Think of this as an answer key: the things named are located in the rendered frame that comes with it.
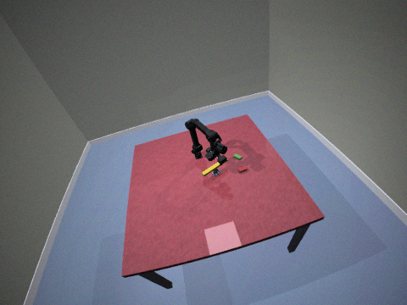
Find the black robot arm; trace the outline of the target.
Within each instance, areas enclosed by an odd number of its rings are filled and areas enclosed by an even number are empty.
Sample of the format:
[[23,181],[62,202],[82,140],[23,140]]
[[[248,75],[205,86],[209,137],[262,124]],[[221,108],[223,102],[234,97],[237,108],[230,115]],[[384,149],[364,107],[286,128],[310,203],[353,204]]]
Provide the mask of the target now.
[[[202,124],[198,119],[190,119],[185,123],[185,126],[187,129],[189,129],[191,138],[192,138],[192,153],[195,155],[196,159],[202,158],[202,153],[200,151],[203,150],[203,147],[201,144],[198,142],[198,136],[196,133],[196,127],[205,134],[206,139],[210,143],[210,147],[212,150],[216,150],[217,152],[221,154],[225,154],[227,152],[227,147],[220,142],[221,137],[219,134],[214,131],[210,130],[207,128],[204,124]],[[219,140],[216,140],[219,139]],[[214,158],[216,158],[215,154],[210,150],[205,157],[209,160],[212,161]]]

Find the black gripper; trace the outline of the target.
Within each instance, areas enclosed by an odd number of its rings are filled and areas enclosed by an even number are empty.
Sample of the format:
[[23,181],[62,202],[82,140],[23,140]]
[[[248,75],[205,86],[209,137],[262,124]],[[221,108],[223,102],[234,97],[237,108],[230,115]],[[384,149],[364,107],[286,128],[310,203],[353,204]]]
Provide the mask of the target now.
[[220,166],[227,160],[227,157],[225,157],[224,155],[220,155],[220,152],[217,152],[216,150],[212,150],[211,147],[208,147],[206,149],[206,152],[210,152],[210,150],[212,151],[212,153],[215,154],[216,157],[218,157],[217,161],[220,164]]

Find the yellow bar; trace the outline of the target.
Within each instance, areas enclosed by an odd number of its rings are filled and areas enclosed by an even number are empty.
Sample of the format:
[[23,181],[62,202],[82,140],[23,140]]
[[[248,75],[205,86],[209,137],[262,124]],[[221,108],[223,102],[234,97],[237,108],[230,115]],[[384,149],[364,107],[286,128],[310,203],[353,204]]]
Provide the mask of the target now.
[[206,169],[204,172],[202,172],[202,175],[205,176],[205,175],[209,174],[210,172],[212,172],[213,170],[217,169],[218,167],[220,167],[220,164],[216,163],[216,164],[212,165],[211,167],[209,167],[208,169]]

